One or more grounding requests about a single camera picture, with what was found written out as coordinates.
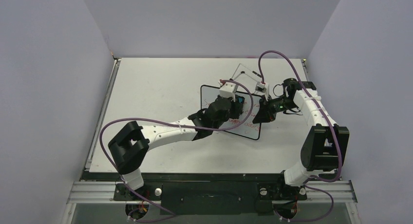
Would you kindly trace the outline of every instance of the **tabletop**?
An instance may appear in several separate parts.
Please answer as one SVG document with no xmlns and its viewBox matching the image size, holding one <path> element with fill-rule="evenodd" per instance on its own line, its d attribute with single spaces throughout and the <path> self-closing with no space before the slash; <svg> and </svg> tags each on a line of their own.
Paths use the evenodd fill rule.
<svg viewBox="0 0 413 224">
<path fill-rule="evenodd" d="M 306 80 L 301 60 L 292 59 L 292 62 L 300 78 Z M 185 118 L 201 108 L 200 87 L 218 87 L 219 79 L 229 79 L 239 64 L 258 72 L 256 58 L 122 58 L 103 126 L 127 117 L 165 122 Z M 274 85 L 295 78 L 284 59 L 262 59 L 262 68 L 272 96 Z M 245 85 L 254 90 L 253 82 Z M 279 95 L 282 90 L 278 88 L 276 94 Z M 107 128 L 103 135 L 106 149 L 125 124 Z M 280 173 L 300 159 L 300 149 L 309 129 L 302 116 L 279 113 L 274 122 L 262 124 L 259 140 L 214 132 L 205 139 L 150 150 L 140 168 L 142 172 L 154 173 Z M 116 172 L 98 142 L 89 172 Z"/>
</svg>

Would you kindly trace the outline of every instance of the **robotic arm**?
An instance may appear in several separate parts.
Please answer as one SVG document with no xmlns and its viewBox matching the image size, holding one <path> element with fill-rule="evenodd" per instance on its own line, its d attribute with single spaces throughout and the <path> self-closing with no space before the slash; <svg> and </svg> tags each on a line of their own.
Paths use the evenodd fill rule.
<svg viewBox="0 0 413 224">
<path fill-rule="evenodd" d="M 283 95 L 271 99 L 268 87 L 257 85 L 256 90 L 264 93 L 260 100 L 260 110 L 253 123 L 268 123 L 276 118 L 278 112 L 298 108 L 308 125 L 312 126 L 301 149 L 300 160 L 294 166 L 283 172 L 284 183 L 291 187 L 300 187 L 311 176 L 324 171 L 338 168 L 337 150 L 333 143 L 332 133 L 326 120 L 322 117 L 312 99 L 315 99 L 321 108 L 321 97 L 317 95 L 316 87 L 312 82 L 303 82 L 307 91 L 313 96 L 307 97 L 299 83 L 291 78 L 286 79 L 283 86 Z M 237 85 L 223 84 L 220 95 L 207 109 L 199 110 L 190 116 L 173 122 L 177 125 L 197 126 L 218 129 L 224 122 L 238 119 L 242 114 L 244 98 L 237 96 Z M 334 125 L 339 147 L 344 162 L 347 149 L 349 131 L 340 127 L 324 110 Z M 210 136 L 213 131 L 181 127 L 140 126 L 132 121 L 109 142 L 116 167 L 129 186 L 136 190 L 143 186 L 144 181 L 140 172 L 140 165 L 148 150 L 178 141 L 194 141 Z"/>
</svg>

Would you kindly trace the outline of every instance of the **gray wall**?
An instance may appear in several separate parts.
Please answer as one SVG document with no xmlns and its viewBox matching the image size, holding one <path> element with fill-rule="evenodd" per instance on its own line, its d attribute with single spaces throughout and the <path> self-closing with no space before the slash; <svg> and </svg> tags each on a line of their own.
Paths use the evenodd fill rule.
<svg viewBox="0 0 413 224">
<path fill-rule="evenodd" d="M 113 59 L 83 0 L 0 0 L 0 223 L 58 223 Z"/>
<path fill-rule="evenodd" d="M 308 59 L 365 223 L 412 222 L 412 1 L 341 0 Z"/>
<path fill-rule="evenodd" d="M 85 0 L 120 57 L 307 57 L 339 0 Z"/>
</svg>

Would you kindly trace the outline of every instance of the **small whiteboard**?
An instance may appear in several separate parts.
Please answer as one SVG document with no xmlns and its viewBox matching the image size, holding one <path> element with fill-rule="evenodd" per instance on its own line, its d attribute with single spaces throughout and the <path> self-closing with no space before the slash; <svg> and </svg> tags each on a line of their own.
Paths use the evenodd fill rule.
<svg viewBox="0 0 413 224">
<path fill-rule="evenodd" d="M 220 128 L 229 128 L 231 126 L 238 124 L 240 121 L 242 121 L 245 118 L 245 116 L 249 112 L 249 109 L 251 108 L 251 103 L 250 103 L 251 98 L 249 97 L 247 93 L 236 92 L 236 94 L 245 98 L 243 113 L 240 115 L 239 119 L 230 119 L 229 121 L 222 124 Z M 201 109 L 208 108 L 210 103 L 214 102 L 215 99 L 217 99 L 218 95 L 219 95 L 218 87 L 213 87 L 209 85 L 201 86 Z M 258 140 L 260 138 L 261 123 L 253 124 L 252 120 L 254 119 L 255 115 L 260 109 L 261 97 L 255 94 L 253 94 L 252 96 L 254 99 L 254 107 L 252 109 L 251 115 L 241 126 L 235 129 L 229 130 L 229 131 L 225 131 L 225 132 L 229 132 L 229 133 L 239 135 L 242 137 L 246 137 L 249 139 L 253 139 L 253 140 Z"/>
</svg>

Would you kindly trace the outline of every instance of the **white table surface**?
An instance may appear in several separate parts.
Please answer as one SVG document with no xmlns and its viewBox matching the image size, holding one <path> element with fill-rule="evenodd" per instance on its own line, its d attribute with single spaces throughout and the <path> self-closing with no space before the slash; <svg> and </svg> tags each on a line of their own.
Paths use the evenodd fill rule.
<svg viewBox="0 0 413 224">
<path fill-rule="evenodd" d="M 292 62 L 301 79 L 306 80 L 301 61 Z M 258 71 L 256 58 L 122 58 L 103 125 L 126 117 L 165 122 L 187 117 L 200 109 L 200 86 L 218 86 L 218 80 L 229 79 L 239 63 Z M 263 59 L 262 68 L 271 95 L 275 84 L 295 77 L 283 59 Z M 247 87 L 253 90 L 253 86 L 251 82 Z M 105 147 L 125 124 L 114 124 L 105 131 Z M 258 141 L 215 132 L 205 139 L 172 143 L 149 151 L 141 171 L 279 173 L 299 160 L 309 129 L 302 116 L 279 113 L 274 122 L 262 125 Z M 115 172 L 98 142 L 89 171 Z"/>
</svg>

